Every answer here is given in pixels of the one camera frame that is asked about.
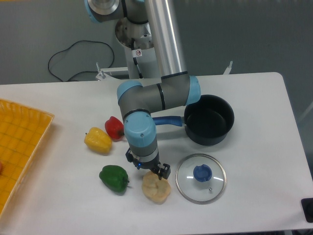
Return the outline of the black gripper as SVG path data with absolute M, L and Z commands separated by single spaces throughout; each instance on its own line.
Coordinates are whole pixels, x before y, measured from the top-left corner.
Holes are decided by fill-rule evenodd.
M 163 164 L 163 167 L 160 166 L 158 148 L 148 156 L 138 156 L 129 148 L 125 155 L 128 162 L 133 163 L 137 169 L 149 169 L 152 173 L 158 176 L 159 180 L 162 178 L 168 178 L 170 175 L 169 164 Z

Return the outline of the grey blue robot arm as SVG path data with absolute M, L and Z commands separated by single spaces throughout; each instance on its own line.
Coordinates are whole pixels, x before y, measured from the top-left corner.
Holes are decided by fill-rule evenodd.
M 117 89 L 117 100 L 129 143 L 126 157 L 137 168 L 160 179 L 170 175 L 161 164 L 152 113 L 186 106 L 200 99 L 200 85 L 190 76 L 181 48 L 171 0 L 87 0 L 95 22 L 117 20 L 115 36 L 125 50 L 129 80 Z

